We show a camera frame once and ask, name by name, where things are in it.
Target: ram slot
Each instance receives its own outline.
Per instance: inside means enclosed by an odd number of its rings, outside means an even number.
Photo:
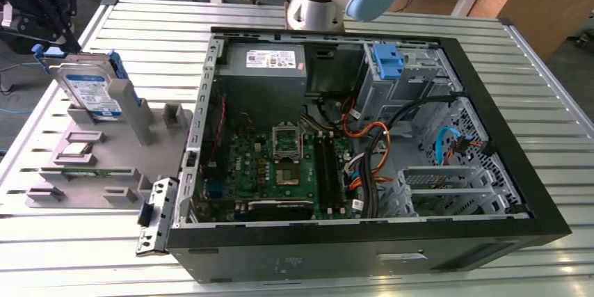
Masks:
[[[316,138],[314,154],[320,209],[339,209],[343,199],[332,138]]]

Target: circuit board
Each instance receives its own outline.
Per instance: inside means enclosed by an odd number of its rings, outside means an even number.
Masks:
[[[315,142],[320,140],[311,134],[300,136],[303,150],[299,160],[275,160],[272,157],[272,134],[236,134],[230,145],[227,179],[211,182],[207,193],[214,198],[210,204],[210,217],[215,221],[244,220],[238,212],[242,206],[258,200],[310,201],[314,203],[312,219],[350,218],[351,212],[346,205],[328,209],[320,205],[320,189],[318,188],[318,169]],[[348,151],[346,138],[332,138],[336,179],[340,180],[340,204],[344,203],[342,191],[343,154]],[[295,149],[299,145],[291,138],[283,137],[276,142],[284,149]]]

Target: green motherboard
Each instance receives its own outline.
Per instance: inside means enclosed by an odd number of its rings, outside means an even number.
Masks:
[[[230,222],[250,220],[243,216],[246,206],[252,201],[308,201],[314,204],[311,219],[350,218],[351,212],[346,209],[343,191],[343,154],[348,151],[346,138],[328,138],[324,141],[332,149],[331,157],[335,161],[324,161],[315,149],[316,141],[322,138],[303,134],[286,136],[282,132],[272,142],[272,133],[234,135],[230,144],[227,178],[224,181],[210,181],[206,184],[208,201],[199,204],[200,212],[210,221]],[[280,151],[296,150],[300,146],[300,159],[275,159],[274,145]],[[334,206],[324,205],[324,194],[318,182],[322,170],[332,170],[336,175],[331,178],[339,182],[339,189],[334,188]]]

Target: blue hard drive label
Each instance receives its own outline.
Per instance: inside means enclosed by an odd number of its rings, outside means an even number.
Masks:
[[[83,74],[68,74],[65,78],[76,98],[93,115],[121,115],[120,105],[108,95],[105,78]]]

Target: warning label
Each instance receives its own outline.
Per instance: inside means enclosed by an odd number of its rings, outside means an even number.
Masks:
[[[108,95],[108,84],[101,76],[68,74],[65,78],[76,97],[89,112],[103,116],[119,116],[121,108]]]
[[[246,67],[294,69],[298,67],[295,51],[250,50],[246,57]]]

